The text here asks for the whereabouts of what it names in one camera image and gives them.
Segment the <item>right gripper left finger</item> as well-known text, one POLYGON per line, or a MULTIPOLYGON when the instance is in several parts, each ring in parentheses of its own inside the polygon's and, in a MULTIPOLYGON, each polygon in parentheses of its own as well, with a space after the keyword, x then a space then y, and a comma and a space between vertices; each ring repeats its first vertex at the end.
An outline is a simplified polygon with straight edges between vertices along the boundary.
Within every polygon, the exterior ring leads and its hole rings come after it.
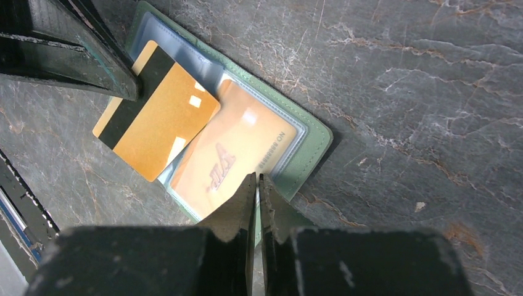
POLYGON ((80 226, 44 253, 27 295, 250 295, 257 177, 193 226, 80 226))

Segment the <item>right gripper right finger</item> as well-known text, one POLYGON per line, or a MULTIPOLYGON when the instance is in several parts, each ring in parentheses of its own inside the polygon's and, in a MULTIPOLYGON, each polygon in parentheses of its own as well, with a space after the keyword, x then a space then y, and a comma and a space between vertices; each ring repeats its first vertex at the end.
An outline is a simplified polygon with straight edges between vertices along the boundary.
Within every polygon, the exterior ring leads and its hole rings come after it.
POLYGON ((450 242, 429 228, 322 228, 259 177, 267 295, 472 295, 450 242))

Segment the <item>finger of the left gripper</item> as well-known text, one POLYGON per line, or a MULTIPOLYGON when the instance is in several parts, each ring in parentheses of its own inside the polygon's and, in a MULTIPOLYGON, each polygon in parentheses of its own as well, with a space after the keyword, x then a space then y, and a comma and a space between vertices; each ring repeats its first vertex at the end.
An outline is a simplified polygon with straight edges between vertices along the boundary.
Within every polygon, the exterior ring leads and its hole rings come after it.
POLYGON ((141 82, 91 1, 1 1, 1 77, 136 101, 141 82))

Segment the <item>green card holder wallet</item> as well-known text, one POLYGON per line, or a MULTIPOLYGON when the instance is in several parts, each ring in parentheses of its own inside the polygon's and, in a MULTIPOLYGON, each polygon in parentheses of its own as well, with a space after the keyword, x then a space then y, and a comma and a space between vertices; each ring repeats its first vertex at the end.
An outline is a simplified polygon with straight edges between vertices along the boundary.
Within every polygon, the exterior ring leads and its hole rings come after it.
MULTIPOLYGON (((132 32, 132 36, 128 39, 128 50, 132 57, 137 57, 148 41, 155 41, 218 100, 218 88, 222 81, 227 79, 233 80, 296 127, 298 131, 296 137, 272 172, 253 172, 257 177, 255 248, 263 237, 259 212, 260 205, 258 204, 260 175, 269 176, 274 182, 277 191, 290 202, 331 145, 333 140, 332 131, 306 110, 262 82, 262 80, 259 80, 222 53, 205 44, 148 2, 139 2, 133 20, 132 32)), ((199 223, 207 216, 202 219, 198 218, 170 186, 173 174, 178 168, 189 144, 161 172, 158 179, 185 213, 199 223)))

